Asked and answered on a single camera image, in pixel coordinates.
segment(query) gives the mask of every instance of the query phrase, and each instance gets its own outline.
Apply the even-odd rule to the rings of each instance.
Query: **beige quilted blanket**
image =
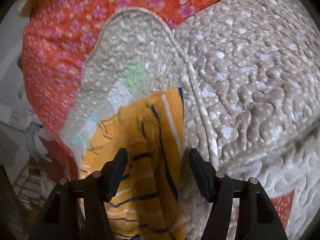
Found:
[[[222,0],[174,31],[144,9],[125,9],[101,30],[60,137],[81,168],[96,120],[182,87],[185,150],[198,148],[233,178],[257,177],[298,239],[320,206],[319,57],[320,33],[299,0]],[[200,239],[210,206],[185,158],[181,180],[176,225]]]

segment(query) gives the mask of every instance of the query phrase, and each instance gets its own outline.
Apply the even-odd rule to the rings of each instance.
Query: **green patch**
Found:
[[[90,139],[89,139],[89,134],[87,131],[81,131],[80,132],[80,137],[82,138],[85,146],[87,149],[91,148],[91,144],[90,144]]]
[[[139,87],[147,77],[144,64],[139,61],[130,63],[127,69],[122,73],[123,83],[131,94],[137,92]]]

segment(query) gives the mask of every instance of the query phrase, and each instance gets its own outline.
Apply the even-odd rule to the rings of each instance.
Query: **screw head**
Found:
[[[93,176],[94,178],[98,178],[98,177],[100,177],[101,175],[102,175],[101,171],[94,171],[94,172],[92,173],[92,176]]]
[[[250,182],[252,183],[252,184],[258,184],[258,180],[256,179],[256,178],[251,178],[250,179]]]
[[[59,180],[59,184],[61,184],[61,185],[66,184],[67,182],[68,182],[67,178],[62,178]]]
[[[217,173],[216,173],[216,176],[218,177],[218,178],[223,178],[224,176],[225,176],[225,174],[222,172],[222,171],[218,171]]]

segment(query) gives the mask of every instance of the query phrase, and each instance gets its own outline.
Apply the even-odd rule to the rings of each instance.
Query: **red fabric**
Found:
[[[218,1],[37,0],[35,17],[23,36],[22,67],[28,100],[49,134],[58,141],[80,87],[84,61],[117,9],[147,8],[174,28]]]
[[[55,161],[61,164],[65,174],[70,174],[71,180],[79,179],[76,162],[73,158],[71,150],[68,147],[66,147],[61,141],[47,141],[41,139],[41,142],[47,151],[53,156]]]
[[[292,202],[294,197],[294,191],[292,190],[286,195],[282,195],[280,197],[271,198],[271,202],[274,205],[278,216],[281,220],[281,223],[284,227],[284,229],[287,228],[291,208],[292,208]],[[239,214],[239,206],[236,207],[236,216],[238,217]]]

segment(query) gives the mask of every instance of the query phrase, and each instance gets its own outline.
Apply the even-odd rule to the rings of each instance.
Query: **orange floral fabric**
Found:
[[[35,17],[24,32],[22,67],[28,100],[49,134],[59,140],[58,132],[81,84],[85,59],[117,9],[143,7],[174,28],[218,1],[37,0]]]

